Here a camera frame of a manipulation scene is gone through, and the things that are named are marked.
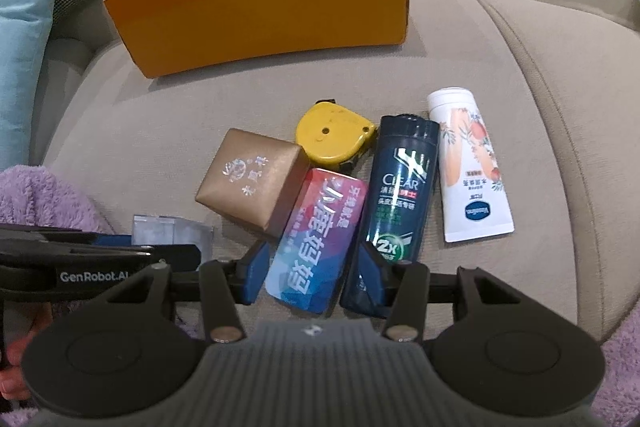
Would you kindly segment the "left hand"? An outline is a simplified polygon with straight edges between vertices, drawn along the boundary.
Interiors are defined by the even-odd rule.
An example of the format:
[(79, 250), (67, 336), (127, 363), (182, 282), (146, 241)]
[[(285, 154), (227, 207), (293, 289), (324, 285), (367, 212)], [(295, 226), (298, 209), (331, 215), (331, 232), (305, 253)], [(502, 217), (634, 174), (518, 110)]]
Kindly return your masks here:
[(25, 384), (22, 358), (29, 343), (53, 321), (50, 303), (41, 303), (28, 333), (6, 347), (8, 366), (1, 371), (1, 395), (8, 401), (25, 401), (32, 395)]

